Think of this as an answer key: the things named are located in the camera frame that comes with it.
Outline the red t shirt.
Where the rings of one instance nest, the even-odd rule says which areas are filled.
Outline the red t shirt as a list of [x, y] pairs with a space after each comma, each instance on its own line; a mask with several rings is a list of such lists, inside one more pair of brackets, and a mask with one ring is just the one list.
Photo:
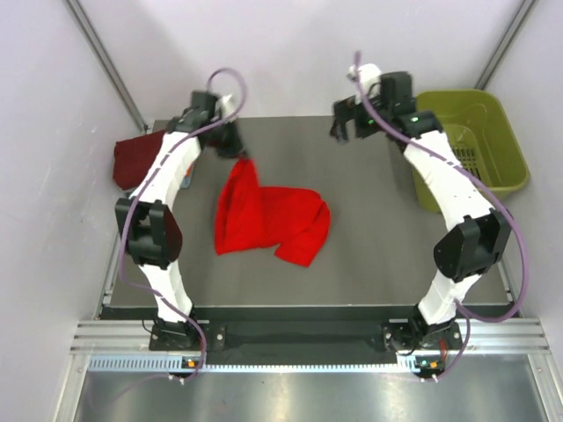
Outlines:
[[239, 159], [219, 196], [216, 254], [275, 248], [274, 255], [308, 267], [328, 238], [331, 213], [319, 193], [263, 186], [253, 160]]

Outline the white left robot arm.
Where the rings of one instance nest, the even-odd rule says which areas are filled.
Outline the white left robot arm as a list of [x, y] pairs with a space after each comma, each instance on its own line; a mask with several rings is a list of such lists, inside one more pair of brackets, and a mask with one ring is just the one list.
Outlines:
[[157, 302], [152, 351], [194, 350], [203, 341], [180, 274], [183, 236], [172, 207], [187, 171], [205, 149], [226, 158], [244, 154], [237, 112], [231, 95], [194, 91], [190, 106], [168, 122], [142, 182], [115, 204], [119, 256], [131, 257], [148, 281], [144, 290]]

